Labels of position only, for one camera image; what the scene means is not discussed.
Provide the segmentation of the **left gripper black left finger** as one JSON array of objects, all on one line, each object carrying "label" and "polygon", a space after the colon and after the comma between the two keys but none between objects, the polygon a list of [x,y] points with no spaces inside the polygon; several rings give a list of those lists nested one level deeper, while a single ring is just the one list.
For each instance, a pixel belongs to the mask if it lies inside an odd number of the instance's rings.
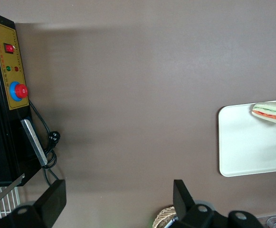
[{"label": "left gripper black left finger", "polygon": [[32,205],[15,209],[12,228],[51,228],[67,203],[66,181],[56,180]]}]

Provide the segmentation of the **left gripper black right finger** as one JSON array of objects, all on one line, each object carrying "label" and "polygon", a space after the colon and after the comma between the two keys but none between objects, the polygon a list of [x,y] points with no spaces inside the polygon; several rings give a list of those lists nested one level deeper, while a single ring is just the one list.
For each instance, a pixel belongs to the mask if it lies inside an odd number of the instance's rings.
[{"label": "left gripper black right finger", "polygon": [[174,228],[226,228],[228,219],[204,203],[195,203],[183,180],[173,182]]}]

